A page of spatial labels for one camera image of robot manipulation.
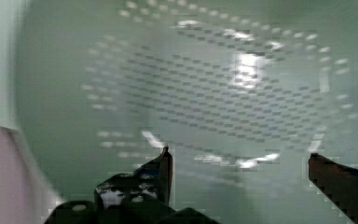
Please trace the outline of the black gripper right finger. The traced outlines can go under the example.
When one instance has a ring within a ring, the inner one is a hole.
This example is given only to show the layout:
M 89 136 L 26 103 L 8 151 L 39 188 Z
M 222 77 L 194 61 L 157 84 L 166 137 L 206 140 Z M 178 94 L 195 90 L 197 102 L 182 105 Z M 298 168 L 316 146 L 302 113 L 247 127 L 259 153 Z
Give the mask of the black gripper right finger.
M 358 169 L 318 153 L 308 160 L 309 180 L 354 224 L 358 224 Z

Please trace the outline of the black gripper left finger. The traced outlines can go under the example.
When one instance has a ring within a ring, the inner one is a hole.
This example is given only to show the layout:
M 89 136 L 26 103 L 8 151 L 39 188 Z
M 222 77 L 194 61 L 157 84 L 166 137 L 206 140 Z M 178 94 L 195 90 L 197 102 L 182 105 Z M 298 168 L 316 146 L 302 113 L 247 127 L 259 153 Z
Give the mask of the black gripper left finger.
M 111 176 L 94 190 L 94 202 L 102 209 L 121 205 L 124 199 L 149 195 L 168 204 L 172 189 L 172 154 L 164 146 L 153 160 L 141 165 L 132 173 Z

